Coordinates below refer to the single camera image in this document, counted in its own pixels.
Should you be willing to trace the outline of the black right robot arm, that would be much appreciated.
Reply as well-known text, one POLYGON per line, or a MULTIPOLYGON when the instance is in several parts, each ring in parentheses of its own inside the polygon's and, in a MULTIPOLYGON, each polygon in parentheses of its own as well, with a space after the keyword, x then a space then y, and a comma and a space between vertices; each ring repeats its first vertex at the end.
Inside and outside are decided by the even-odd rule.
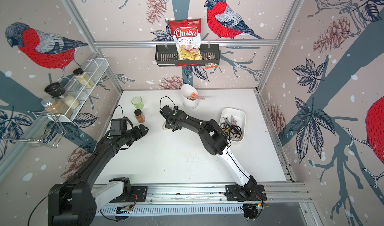
POLYGON ((160 114, 166 120, 165 127, 167 129, 175 132, 185 128, 199 135, 206 151, 224 162, 239 189, 239 193, 243 194, 243 200, 257 195, 259 192, 257 181, 236 159, 230 149, 232 143, 215 120, 199 120, 189 116, 177 106, 170 108, 168 105, 160 109, 160 114))

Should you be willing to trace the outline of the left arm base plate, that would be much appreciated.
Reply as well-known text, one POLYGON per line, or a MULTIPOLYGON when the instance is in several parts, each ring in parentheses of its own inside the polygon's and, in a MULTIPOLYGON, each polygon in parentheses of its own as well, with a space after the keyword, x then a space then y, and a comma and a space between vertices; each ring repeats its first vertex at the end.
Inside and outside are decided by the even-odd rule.
POLYGON ((131 186, 129 193, 124 192, 114 198, 111 203, 144 203, 147 198, 148 186, 131 186))

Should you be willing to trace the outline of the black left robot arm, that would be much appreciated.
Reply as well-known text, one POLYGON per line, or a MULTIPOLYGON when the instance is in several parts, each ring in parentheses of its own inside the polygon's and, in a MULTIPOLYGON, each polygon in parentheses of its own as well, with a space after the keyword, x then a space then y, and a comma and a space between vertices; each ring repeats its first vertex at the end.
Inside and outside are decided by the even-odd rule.
POLYGON ((50 226, 89 226, 97 212, 113 200, 143 203, 147 186, 132 187, 129 178, 114 178, 97 191, 92 187, 107 165, 121 150, 146 136, 149 129, 140 124, 129 131, 112 131, 98 143, 96 151, 63 185, 54 185, 48 196, 50 226))

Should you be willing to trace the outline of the cream kitchen scissors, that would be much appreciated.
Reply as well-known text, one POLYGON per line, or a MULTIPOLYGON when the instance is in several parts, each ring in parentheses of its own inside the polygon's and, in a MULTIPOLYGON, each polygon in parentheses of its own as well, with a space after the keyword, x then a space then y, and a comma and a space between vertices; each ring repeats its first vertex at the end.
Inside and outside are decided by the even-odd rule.
POLYGON ((167 129, 168 129, 168 128, 166 127, 166 123, 167 123, 167 122, 164 122, 164 123, 163 123, 163 126, 162 126, 162 129, 163 129, 163 130, 167 130, 167 129))

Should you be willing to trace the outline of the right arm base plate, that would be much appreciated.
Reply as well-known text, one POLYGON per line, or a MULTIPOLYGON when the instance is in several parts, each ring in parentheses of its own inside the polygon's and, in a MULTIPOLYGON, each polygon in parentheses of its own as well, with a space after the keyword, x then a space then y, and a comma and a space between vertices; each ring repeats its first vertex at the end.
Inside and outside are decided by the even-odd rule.
POLYGON ((267 195, 263 185, 256 185, 253 188, 241 187, 239 185, 226 185, 224 195, 227 201, 266 201, 267 195))

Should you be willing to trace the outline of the yellow black scissors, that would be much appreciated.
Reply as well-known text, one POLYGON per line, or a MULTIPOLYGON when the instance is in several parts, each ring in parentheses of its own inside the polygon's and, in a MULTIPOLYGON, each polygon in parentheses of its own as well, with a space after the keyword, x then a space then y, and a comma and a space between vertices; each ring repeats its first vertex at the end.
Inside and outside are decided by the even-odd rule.
POLYGON ((224 134, 225 134, 227 137, 229 137, 232 128, 231 128, 231 125, 230 125, 228 119, 225 118, 225 117, 224 117, 223 119, 224 119, 224 121, 220 124, 220 126, 221 126, 221 129, 222 129, 222 131, 224 132, 224 134))

